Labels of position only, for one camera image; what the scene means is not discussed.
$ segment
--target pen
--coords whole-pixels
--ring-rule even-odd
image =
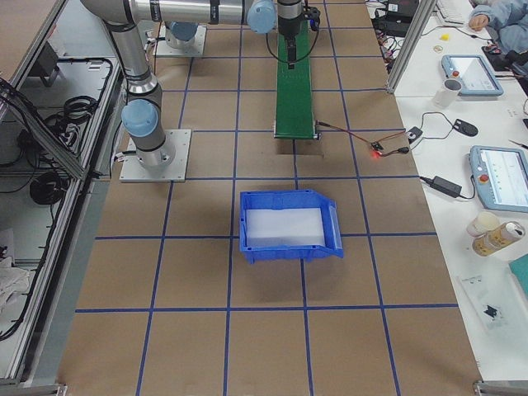
[[[522,148],[528,150],[528,145],[526,144],[523,144],[523,143],[517,143],[517,142],[514,142],[513,140],[510,140],[512,143],[516,144],[517,146],[521,146]]]

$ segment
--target person's sleeve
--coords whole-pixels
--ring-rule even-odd
[[[505,26],[513,25],[520,21],[528,9],[528,0],[500,0],[492,6],[477,6],[471,13],[475,15],[485,15],[489,18],[489,26],[496,31]]]

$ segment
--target person's hand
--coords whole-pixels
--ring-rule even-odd
[[[489,18],[486,15],[475,15],[469,20],[469,27],[474,31],[481,31],[489,23]]]

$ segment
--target white table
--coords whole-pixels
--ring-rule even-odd
[[[469,15],[470,10],[468,3],[460,2],[462,15]],[[438,22],[432,17],[425,32],[435,26]],[[474,33],[467,27],[463,30]],[[450,35],[448,41],[440,40],[444,33]],[[443,51],[435,52],[435,45],[441,45]],[[395,93],[407,130],[420,125],[422,113],[438,111],[431,99],[445,78],[441,57],[482,54],[482,45],[485,41],[472,39],[455,29],[437,29],[420,39]],[[470,138],[453,131],[444,140],[424,140],[412,152],[421,176],[444,177],[461,185],[462,193],[470,196],[473,188],[467,154],[473,145],[516,147],[509,139],[528,144],[528,129],[522,122],[528,118],[522,109],[526,95],[517,81],[501,79],[500,83],[505,91],[501,97],[478,100],[459,97],[442,110],[451,121],[460,118],[474,124],[479,133]],[[449,128],[441,115],[427,115],[422,129],[427,137],[441,137]],[[479,199],[453,199],[425,185],[424,191],[483,380],[528,380],[528,304],[508,267],[509,261],[528,253],[528,238],[490,257],[480,257],[473,252],[473,238],[465,231],[467,224],[483,210]],[[528,229],[528,214],[503,211],[496,214],[502,222],[517,220]],[[473,286],[463,281],[471,277],[480,277],[481,282]],[[486,325],[475,309],[477,301],[487,301],[500,309],[504,317],[500,326]]]

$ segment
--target green conveyor belt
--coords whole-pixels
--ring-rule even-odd
[[[285,40],[279,35],[279,59],[287,59]],[[297,35],[297,59],[309,51],[308,22],[303,22]],[[278,62],[275,137],[279,139],[314,139],[312,84],[309,56],[288,69]]]

